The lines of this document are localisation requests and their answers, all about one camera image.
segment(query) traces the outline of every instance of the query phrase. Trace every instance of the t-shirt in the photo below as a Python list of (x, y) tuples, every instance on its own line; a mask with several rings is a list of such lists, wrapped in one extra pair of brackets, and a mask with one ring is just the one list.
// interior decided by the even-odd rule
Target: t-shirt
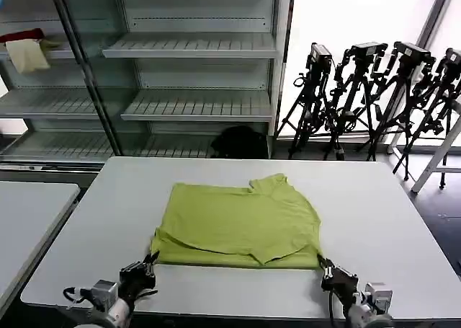
[(283, 174), (251, 187), (175, 184), (151, 251), (159, 262), (318, 266), (320, 218)]

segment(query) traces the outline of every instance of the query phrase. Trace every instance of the black bag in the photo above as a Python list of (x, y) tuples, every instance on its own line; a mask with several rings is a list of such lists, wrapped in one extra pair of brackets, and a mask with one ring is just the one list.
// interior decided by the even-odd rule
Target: black bag
[(225, 129), (212, 143), (218, 159), (268, 159), (266, 136), (248, 126)]

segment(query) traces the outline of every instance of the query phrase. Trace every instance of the metal shelf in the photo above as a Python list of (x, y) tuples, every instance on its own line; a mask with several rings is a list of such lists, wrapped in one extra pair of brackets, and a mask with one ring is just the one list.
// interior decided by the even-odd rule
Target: metal shelf
[(276, 58), (263, 32), (131, 32), (102, 51), (106, 58)]
[(133, 156), (210, 158), (213, 153), (210, 144), (214, 139), (215, 136), (154, 134)]
[(9, 162), (104, 163), (113, 155), (101, 132), (27, 132), (0, 154)]
[[(122, 105), (118, 99), (111, 99), (106, 108), (114, 115)], [(0, 98), (0, 118), (99, 119), (85, 88), (11, 90)]]
[(270, 122), (264, 90), (145, 89), (121, 115), (123, 120)]
[[(74, 59), (75, 55), (72, 52), (71, 45), (65, 35), (49, 35), (47, 40), (60, 43), (58, 47), (45, 50), (45, 57), (48, 59)], [(101, 47), (106, 37), (103, 35), (84, 35), (86, 54), (93, 58), (101, 56)], [(5, 45), (0, 45), (0, 60), (8, 60), (9, 54)]]
[[(75, 56), (71, 50), (71, 45), (67, 41), (65, 37), (50, 37), (49, 40), (56, 41), (61, 43), (61, 45), (57, 48), (53, 48), (52, 50), (45, 51), (45, 57), (48, 59), (73, 59)], [(9, 59), (8, 51), (6, 50), (6, 46), (0, 46), (0, 60)]]

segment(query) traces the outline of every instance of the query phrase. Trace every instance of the red cloth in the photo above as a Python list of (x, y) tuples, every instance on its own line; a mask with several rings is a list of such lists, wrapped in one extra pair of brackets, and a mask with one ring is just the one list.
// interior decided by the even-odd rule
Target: red cloth
[(24, 40), (26, 38), (32, 38), (34, 40), (42, 40), (43, 38), (45, 38), (45, 35), (43, 34), (43, 31), (39, 28), (32, 29), (32, 30), (26, 30), (26, 31), (20, 31), (20, 32), (13, 32), (11, 34), (0, 36), (0, 43)]

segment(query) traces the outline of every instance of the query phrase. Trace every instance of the white table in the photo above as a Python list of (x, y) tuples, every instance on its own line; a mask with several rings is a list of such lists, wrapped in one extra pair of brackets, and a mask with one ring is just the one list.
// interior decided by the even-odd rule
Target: white table
[[(321, 217), (327, 257), (385, 282), (396, 319), (461, 318), (461, 282), (384, 164), (336, 161), (111, 158), (22, 293), (25, 303), (67, 306), (62, 290), (118, 280), (141, 260), (175, 182), (245, 187), (285, 173)], [(157, 265), (150, 313), (325, 319), (321, 272)], [(336, 303), (335, 315), (341, 315)]]
[(75, 184), (0, 182), (0, 318), (71, 213)]

